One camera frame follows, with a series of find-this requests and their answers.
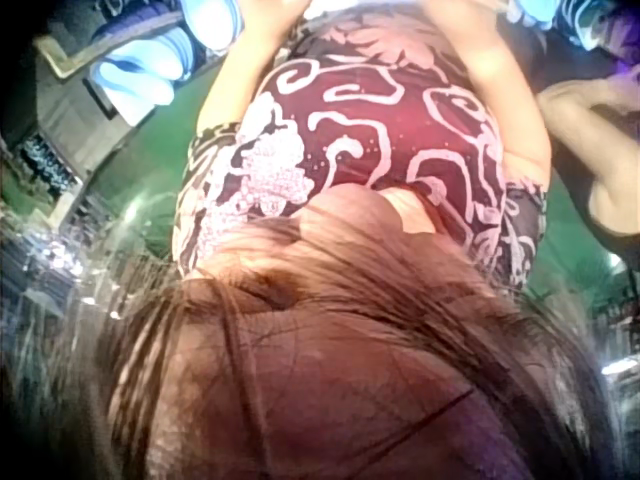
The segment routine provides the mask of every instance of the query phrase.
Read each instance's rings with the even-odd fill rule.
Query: sleeve
[[[510,291],[521,290],[546,231],[547,194],[530,180],[508,182],[505,214],[496,251],[495,281]]]
[[[172,238],[173,260],[183,276],[195,267],[198,260],[196,247],[200,225],[206,213],[204,202],[209,189],[209,173],[220,150],[236,143],[239,128],[239,123],[228,123],[207,129],[196,136],[189,146]]]

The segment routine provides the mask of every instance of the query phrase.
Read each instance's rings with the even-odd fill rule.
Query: maroon dress
[[[360,8],[297,32],[241,124],[191,146],[173,254],[181,272],[229,229],[288,216],[331,186],[411,189],[477,267],[518,289],[545,194],[506,182],[497,123],[450,46],[411,7]]]

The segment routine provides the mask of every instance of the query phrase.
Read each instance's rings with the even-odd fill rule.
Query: person
[[[574,189],[578,210],[596,238],[635,270],[640,269],[638,75],[640,65],[607,79],[562,82],[538,96],[559,151],[573,154],[562,155],[569,160],[558,168],[582,178]]]
[[[617,478],[581,331],[490,285],[526,279],[550,156],[495,15],[467,0],[427,2],[433,25],[347,12],[260,88],[307,3],[241,2],[179,203],[185,276],[122,320],[70,319],[40,403],[2,375],[7,462],[65,478]]]
[[[178,200],[183,275],[207,270],[250,218],[306,232],[310,208],[353,221],[381,204],[405,233],[442,235],[521,289],[544,233],[551,149],[494,11],[436,1],[427,20],[416,5],[361,6],[298,28],[265,76],[309,2],[290,3],[240,1],[246,28],[202,106]]]

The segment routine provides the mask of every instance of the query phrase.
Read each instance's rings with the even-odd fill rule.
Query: person's arm
[[[635,175],[637,181],[640,145],[591,109],[596,105],[615,105],[618,94],[607,80],[590,80],[554,85],[538,95],[551,134],[613,196],[619,191],[621,176]]]
[[[263,75],[311,0],[238,0],[244,31],[231,47],[198,118],[197,132],[239,122]]]
[[[279,48],[279,44],[265,42],[251,33],[240,34],[202,105],[198,134],[242,120]]]
[[[507,179],[528,177],[546,190],[551,142],[533,92],[496,29],[496,12],[469,0],[425,0],[425,10],[467,67],[478,96],[498,122]]]

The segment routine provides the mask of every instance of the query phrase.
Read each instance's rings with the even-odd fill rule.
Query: patterned dress
[[[418,18],[411,7],[360,8],[305,24],[242,123],[193,141],[173,237],[183,274],[229,229],[355,183],[410,189],[481,271],[525,284],[545,194],[526,178],[505,181],[495,119]]]

